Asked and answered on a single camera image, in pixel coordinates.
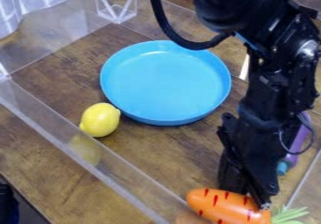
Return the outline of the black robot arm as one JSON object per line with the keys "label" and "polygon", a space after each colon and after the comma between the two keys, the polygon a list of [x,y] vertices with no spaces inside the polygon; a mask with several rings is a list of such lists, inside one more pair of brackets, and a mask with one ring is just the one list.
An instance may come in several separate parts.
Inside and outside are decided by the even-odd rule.
{"label": "black robot arm", "polygon": [[249,194],[266,209],[279,191],[278,162],[291,153],[299,128],[311,126],[305,111],[318,97],[319,31],[291,0],[192,1],[202,24],[242,39],[250,56],[238,114],[222,114],[216,131],[224,146],[218,186]]}

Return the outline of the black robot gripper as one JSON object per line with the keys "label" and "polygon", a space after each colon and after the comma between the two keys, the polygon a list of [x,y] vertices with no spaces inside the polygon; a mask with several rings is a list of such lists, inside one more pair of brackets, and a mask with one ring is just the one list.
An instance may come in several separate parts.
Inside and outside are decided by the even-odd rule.
{"label": "black robot gripper", "polygon": [[277,164],[286,156],[301,123],[291,118],[282,124],[262,128],[230,113],[222,115],[216,130],[223,144],[218,167],[218,187],[251,198],[259,210],[271,208],[271,196],[278,191]]}

